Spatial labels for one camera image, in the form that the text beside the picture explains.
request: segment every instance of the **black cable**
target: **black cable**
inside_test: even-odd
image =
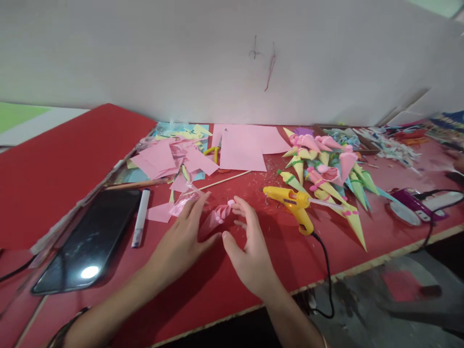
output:
[[[438,193],[438,192],[458,192],[458,193],[464,194],[464,192],[459,191],[459,190],[436,189],[436,190],[433,190],[433,191],[424,192],[424,193],[421,194],[421,196],[422,197],[428,197],[428,196],[431,196],[431,195],[433,195],[435,193]],[[432,237],[432,232],[434,230],[434,216],[435,216],[435,213],[437,211],[439,211],[439,210],[455,206],[455,205],[457,205],[457,204],[459,204],[461,202],[464,202],[464,197],[462,197],[460,200],[458,200],[458,201],[456,201],[454,203],[445,205],[443,207],[440,207],[440,208],[435,209],[434,211],[432,211],[432,215],[430,216],[430,229],[429,229],[429,232],[427,233],[427,237],[425,238],[424,243],[422,244],[422,246],[419,249],[417,249],[415,252],[418,252],[418,251],[421,251],[422,249],[425,249],[425,247],[429,244],[430,237]]]
[[[324,250],[324,256],[325,256],[325,263],[327,264],[327,274],[329,275],[329,301],[330,301],[330,308],[332,313],[330,315],[327,315],[325,313],[322,313],[320,310],[317,308],[314,309],[315,312],[318,312],[321,314],[323,317],[327,319],[332,319],[335,316],[335,310],[334,310],[334,303],[332,301],[332,277],[330,275],[330,265],[329,265],[329,256],[327,255],[327,249],[325,248],[324,243],[322,242],[321,238],[316,234],[316,232],[311,234],[321,245],[322,249]]]
[[[27,269],[30,266],[30,264],[32,263],[32,261],[34,261],[36,256],[37,255],[32,256],[32,258],[29,261],[27,261],[25,264],[23,264],[21,267],[19,267],[18,269],[8,273],[7,275],[4,275],[3,277],[1,277],[0,278],[0,283],[7,280],[7,279],[10,279],[11,277],[15,276],[16,274],[18,274],[18,273],[24,271],[25,269]]]

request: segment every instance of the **wooden stick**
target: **wooden stick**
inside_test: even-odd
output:
[[[224,180],[218,181],[218,182],[216,182],[216,183],[213,183],[213,184],[211,184],[211,185],[206,185],[205,187],[199,188],[198,190],[200,190],[200,191],[201,191],[201,190],[203,190],[203,189],[207,189],[207,188],[209,188],[209,187],[211,187],[211,186],[214,186],[214,185],[217,185],[217,184],[223,183],[224,181],[229,181],[229,180],[235,179],[236,177],[239,177],[239,176],[245,175],[245,174],[247,174],[247,173],[249,173],[249,172],[251,172],[251,171],[243,172],[243,173],[241,173],[241,174],[239,174],[239,175],[236,175],[236,176],[231,176],[230,178],[227,178],[227,179],[224,179]]]
[[[138,182],[138,183],[129,183],[129,184],[122,184],[122,185],[108,186],[107,188],[105,188],[105,191],[114,190],[114,189],[132,189],[132,188],[133,189],[139,189],[139,188],[142,188],[142,187],[164,184],[165,182],[168,182],[170,179],[172,179],[171,176],[166,176],[166,177],[161,178],[161,179],[141,181],[141,182]]]

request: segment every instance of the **green surface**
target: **green surface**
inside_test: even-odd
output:
[[[464,0],[407,0],[430,12],[446,18],[453,17],[463,6]]]
[[[0,102],[0,134],[48,110],[51,108]]]

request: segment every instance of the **wire hanging on wall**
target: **wire hanging on wall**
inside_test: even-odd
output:
[[[267,78],[267,86],[264,92],[267,91],[267,89],[269,88],[269,81],[271,80],[272,70],[274,69],[274,63],[276,62],[275,60],[276,59],[276,47],[274,43],[272,43],[272,47],[274,48],[274,53],[272,54],[272,57],[271,57],[271,64],[269,65],[269,77]]]

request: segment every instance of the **white marker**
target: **white marker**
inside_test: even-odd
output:
[[[150,189],[144,189],[140,200],[139,212],[135,221],[134,237],[132,238],[132,247],[139,247],[144,234],[146,209],[148,207],[148,199],[150,198]]]

